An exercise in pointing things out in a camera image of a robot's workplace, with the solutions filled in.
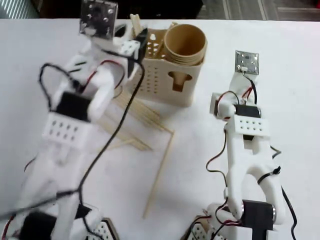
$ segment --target wooden stick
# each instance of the wooden stick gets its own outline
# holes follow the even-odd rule
[[[130,19],[132,22],[134,34],[135,34],[135,36],[138,36],[139,33],[141,33],[143,30],[142,26],[140,24],[140,17],[138,14],[136,14],[136,15],[130,14]]]
[[[156,189],[157,189],[157,186],[158,186],[158,180],[159,180],[160,174],[162,172],[163,166],[165,165],[165,162],[166,162],[166,159],[167,159],[167,155],[168,155],[172,140],[174,138],[174,135],[175,135],[175,132],[173,131],[171,133],[171,138],[170,138],[169,143],[168,143],[168,145],[166,147],[166,150],[164,152],[163,159],[162,159],[162,161],[160,163],[160,167],[158,169],[158,172],[156,173],[156,177],[155,177],[155,180],[153,182],[151,192],[150,192],[148,200],[146,202],[146,206],[145,206],[144,213],[143,213],[143,216],[142,216],[143,219],[145,219],[147,217],[149,209],[150,209],[150,206],[151,206],[151,202],[155,198]]]

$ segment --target white surface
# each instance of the white surface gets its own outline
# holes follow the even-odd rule
[[[105,196],[86,186],[86,200],[103,202],[122,240],[177,240],[196,214],[212,202],[223,201],[223,179],[208,173],[205,164],[223,145],[224,123],[209,114],[212,92],[229,88],[234,73],[235,50],[259,53],[258,104],[268,118],[271,143],[282,150],[276,158],[281,165],[280,179],[292,205],[298,226],[298,239],[318,239],[320,188],[318,92],[320,23],[185,20],[200,27],[208,39],[206,61],[199,75],[194,102],[190,108],[164,104],[153,107],[166,117],[166,124],[176,134],[160,177],[156,201],[146,220],[136,215],[126,220],[127,209],[135,212],[141,203],[144,185],[127,187],[128,179],[148,172],[145,163],[152,159],[104,155],[94,168],[90,182],[108,181]],[[77,19],[0,20],[0,211],[13,207],[22,184],[25,164],[37,153],[47,118],[45,98],[37,84],[44,62],[65,64],[85,43],[78,36]],[[171,21],[143,21],[150,28],[161,29]],[[45,73],[47,85],[58,82],[59,74]],[[121,171],[114,164],[126,166]],[[226,152],[211,165],[227,172]],[[262,191],[252,177],[245,179],[244,196],[261,200]],[[109,205],[110,197],[131,194],[131,206]],[[286,223],[278,227],[279,239],[290,240],[292,217],[287,210]]]

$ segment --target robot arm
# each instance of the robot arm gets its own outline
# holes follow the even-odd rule
[[[86,20],[86,26],[83,19],[80,23],[81,32],[89,37],[90,43],[65,67],[72,81],[63,76],[52,96],[52,106],[42,135],[42,148],[29,166],[18,208],[63,191],[77,192],[91,164],[90,156],[96,151],[97,146],[93,145],[92,139],[99,133],[97,122],[115,92],[136,74],[139,67],[136,62],[141,63],[144,58],[147,29],[135,40],[124,41],[113,37],[110,31],[114,29],[118,5],[101,0],[86,0],[83,4],[89,11],[85,16],[93,14],[92,19]],[[106,18],[110,21],[101,28],[101,21]],[[87,34],[86,29],[92,28],[96,29],[96,33]],[[15,222],[23,239],[43,239],[45,236],[52,240],[84,240],[88,232],[82,217],[94,230],[102,214],[94,206],[81,205],[77,192],[60,199],[55,206],[44,206],[40,213],[17,215]],[[40,223],[46,224],[47,232],[38,229]]]
[[[229,170],[224,190],[227,208],[218,209],[221,204],[213,203],[209,206],[208,213],[213,216],[212,232],[217,231],[225,221],[239,223],[226,225],[221,229],[220,234],[228,240],[273,240],[277,236],[273,225],[281,225],[286,216],[279,175],[270,175],[259,184],[266,202],[245,200],[242,195],[246,174],[254,176],[258,181],[278,168],[270,149],[268,120],[261,117],[261,110],[252,100],[242,98],[245,89],[251,86],[244,74],[235,74],[234,78],[243,78],[246,86],[243,81],[241,87],[232,82],[229,91],[212,94],[210,113],[227,122],[224,129]]]

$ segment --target black cable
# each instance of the black cable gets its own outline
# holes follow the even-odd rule
[[[276,153],[272,155],[272,159],[274,159],[276,156],[278,156],[279,154],[282,154],[282,151],[276,149],[275,147],[273,146],[270,146],[270,148],[275,151]]]
[[[102,150],[98,153],[98,155],[97,155],[97,156],[95,157],[95,159],[92,161],[91,165],[89,166],[89,168],[87,169],[87,171],[85,172],[83,178],[82,178],[81,181],[80,181],[80,184],[79,184],[79,187],[78,187],[78,191],[79,191],[79,201],[80,201],[80,204],[81,204],[81,205],[84,204],[84,202],[83,202],[83,196],[82,196],[82,193],[83,193],[83,190],[82,190],[83,185],[84,185],[84,183],[85,183],[85,181],[86,181],[89,173],[91,172],[92,168],[94,167],[94,165],[95,165],[95,164],[97,163],[97,161],[100,159],[100,157],[102,156],[102,154],[106,151],[106,149],[107,149],[108,146],[111,144],[111,142],[113,141],[113,139],[114,139],[114,138],[116,137],[116,135],[118,134],[120,128],[122,127],[122,125],[123,125],[123,123],[124,123],[124,121],[125,121],[125,119],[126,119],[127,113],[128,113],[128,111],[129,111],[129,108],[130,108],[130,106],[131,106],[131,104],[132,104],[135,96],[137,95],[138,90],[139,90],[139,88],[140,88],[140,86],[141,86],[141,84],[142,84],[142,82],[143,82],[143,80],[144,80],[145,72],[146,72],[144,66],[143,66],[137,59],[134,59],[133,57],[121,55],[121,54],[118,54],[118,53],[116,53],[116,52],[112,52],[112,51],[108,51],[108,50],[104,50],[104,49],[101,49],[101,50],[102,50],[104,53],[107,53],[107,54],[110,54],[110,55],[114,55],[114,56],[117,56],[117,57],[126,58],[126,59],[128,59],[128,61],[132,61],[132,62],[138,64],[138,65],[140,66],[140,68],[141,68],[141,78],[140,78],[139,82],[137,83],[137,85],[136,85],[136,87],[135,87],[135,89],[134,89],[134,91],[133,91],[133,93],[132,93],[132,95],[131,95],[131,98],[130,98],[130,100],[129,100],[129,102],[128,102],[128,104],[127,104],[127,106],[126,106],[126,108],[125,108],[125,110],[124,110],[124,112],[123,112],[122,118],[121,118],[121,120],[120,120],[117,128],[115,129],[115,131],[113,132],[113,134],[111,135],[111,137],[109,138],[109,140],[107,141],[107,143],[104,145],[104,147],[102,148]],[[90,229],[90,227],[89,227],[89,225],[88,225],[87,220],[86,220],[85,217],[83,217],[82,220],[83,220],[83,224],[84,224],[86,230],[88,231],[88,233],[90,233],[90,234],[92,234],[92,235],[94,235],[94,236],[96,236],[96,237],[98,237],[98,238],[100,238],[100,239],[103,240],[103,238],[102,238],[100,235],[98,235],[98,234],[96,234],[96,233],[94,233],[94,232],[91,231],[91,229]]]
[[[227,145],[227,131],[224,129],[223,132],[224,132],[224,144],[223,144],[222,150],[221,150],[217,155],[215,155],[214,157],[212,157],[212,158],[206,163],[205,169],[206,169],[208,172],[210,172],[210,173],[221,173],[222,176],[223,176],[223,179],[224,179],[225,186],[227,187],[227,185],[228,185],[228,184],[227,184],[227,178],[226,178],[226,175],[224,174],[224,172],[223,172],[223,171],[220,171],[220,170],[211,170],[211,169],[208,168],[209,164],[210,164],[213,160],[215,160],[215,159],[217,159],[218,157],[220,157],[220,156],[224,153],[224,151],[225,151],[225,149],[226,149],[226,145]]]
[[[276,169],[274,169],[273,171],[268,172],[268,173],[262,175],[262,176],[258,179],[258,181],[257,181],[257,182],[258,182],[258,185],[260,185],[260,183],[261,183],[265,178],[270,177],[270,176],[272,176],[272,175],[278,175],[278,174],[280,174],[280,170],[281,170],[281,167],[278,166],[278,167],[277,167]]]
[[[248,76],[246,76],[246,72],[243,71],[242,72],[242,75],[248,79],[251,83],[251,87],[252,87],[252,90],[253,90],[253,93],[254,93],[254,104],[257,104],[257,101],[258,101],[258,95],[257,95],[257,89],[256,89],[256,85],[254,83],[254,81],[252,81]]]
[[[38,82],[40,84],[40,87],[44,93],[44,96],[46,98],[46,101],[47,101],[47,105],[48,105],[48,109],[49,111],[51,111],[51,107],[52,107],[52,103],[51,103],[51,96],[49,95],[44,83],[43,83],[43,75],[44,75],[44,71],[45,71],[45,68],[46,67],[51,67],[51,68],[54,68],[56,70],[58,70],[59,72],[62,72],[67,78],[68,80],[70,81],[70,83],[72,84],[72,87],[76,90],[79,90],[81,88],[81,85],[80,85],[80,82],[73,78],[69,72],[67,72],[66,70],[64,70],[62,67],[58,66],[58,65],[55,65],[55,64],[52,64],[52,63],[45,63],[43,64],[43,66],[40,68],[40,74],[39,74],[39,79],[38,79]]]
[[[284,197],[284,200],[285,200],[286,204],[288,205],[288,208],[289,208],[290,213],[291,213],[292,218],[293,218],[293,224],[291,226],[291,235],[292,235],[293,240],[296,240],[295,227],[298,224],[297,216],[296,216],[295,210],[292,207],[291,202],[290,202],[290,200],[289,200],[289,198],[288,198],[288,196],[287,196],[287,194],[286,194],[286,192],[285,192],[285,190],[284,190],[284,188],[282,186],[281,186],[281,190],[282,190],[282,195]]]
[[[272,148],[272,150],[274,150],[274,151],[277,152],[277,153],[275,154],[275,156],[274,156],[274,155],[272,156],[272,158],[275,158],[277,155],[279,155],[279,154],[282,153],[280,150],[278,150],[278,149],[276,149],[276,148],[274,148],[274,147],[272,147],[272,146],[271,146],[271,148]],[[284,200],[285,200],[285,202],[286,202],[286,204],[287,204],[287,206],[288,206],[288,208],[289,208],[289,210],[290,210],[290,213],[291,213],[291,215],[292,215],[293,224],[292,224],[292,226],[291,226],[291,235],[292,235],[293,240],[296,240],[295,227],[296,227],[297,224],[298,224],[298,219],[297,219],[295,210],[294,210],[294,208],[292,207],[292,204],[291,204],[291,202],[290,202],[290,200],[289,200],[289,198],[288,198],[288,196],[287,196],[287,194],[286,194],[286,192],[285,192],[285,190],[284,190],[284,188],[283,188],[282,186],[281,186],[281,190],[282,190],[283,198],[284,198]]]
[[[0,215],[0,221],[6,220],[6,219],[10,218],[13,215],[21,214],[21,213],[23,213],[25,211],[28,211],[28,210],[31,210],[31,209],[35,209],[35,208],[41,207],[43,205],[56,202],[59,199],[62,199],[64,197],[67,197],[67,196],[70,196],[70,195],[73,195],[73,194],[75,194],[77,192],[78,192],[77,189],[76,190],[57,192],[56,196],[50,197],[50,198],[48,198],[46,200],[40,201],[38,203],[35,203],[35,204],[27,206],[27,207],[22,207],[22,208],[19,208],[19,209],[16,209],[16,210],[9,211],[7,213],[1,214]]]
[[[218,233],[221,231],[221,229],[222,229],[224,226],[225,226],[224,224],[221,224],[221,226],[218,228],[218,230],[212,233],[212,235],[211,235],[211,240],[214,240],[214,239],[215,239],[215,237],[218,235]]]

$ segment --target red wire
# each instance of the red wire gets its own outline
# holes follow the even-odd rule
[[[1,240],[6,240],[6,236],[7,236],[7,231],[8,231],[9,225],[14,220],[14,218],[15,218],[15,216],[11,216],[9,221],[6,223],[6,225],[4,227],[4,230],[3,230],[3,233],[2,233]]]
[[[245,91],[244,94],[242,95],[242,98],[244,98],[247,93],[248,93],[248,95],[247,95],[247,98],[248,98],[250,96],[250,94],[251,94],[251,91],[252,91],[252,87],[249,87],[248,90]]]
[[[99,66],[105,64],[105,63],[112,63],[112,64],[116,64],[119,67],[122,68],[123,74],[121,77],[121,80],[119,81],[119,83],[114,87],[114,89],[116,89],[117,87],[119,87],[119,85],[121,84],[121,82],[123,81],[123,79],[125,78],[125,67],[123,65],[121,65],[120,63],[113,61],[113,60],[103,60],[102,62],[100,62]],[[97,73],[97,70],[95,70],[93,73],[91,73],[91,75],[88,77],[86,83],[85,83],[85,88],[88,86],[88,84],[90,83],[91,79],[94,77],[94,75]]]

